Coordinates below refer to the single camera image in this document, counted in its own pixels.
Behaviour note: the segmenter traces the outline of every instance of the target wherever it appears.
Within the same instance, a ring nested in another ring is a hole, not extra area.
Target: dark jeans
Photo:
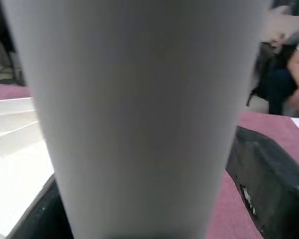
[[[286,69],[275,69],[268,79],[269,113],[281,115],[284,102],[297,89],[296,82]]]

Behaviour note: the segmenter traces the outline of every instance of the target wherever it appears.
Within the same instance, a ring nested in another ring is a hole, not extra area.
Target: person
[[[299,112],[299,45],[288,61],[287,69],[273,70],[268,82],[270,114],[281,115],[287,100]]]

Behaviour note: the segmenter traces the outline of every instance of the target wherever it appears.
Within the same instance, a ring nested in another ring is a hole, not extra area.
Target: white cylinder
[[[267,4],[3,3],[75,238],[204,238]]]

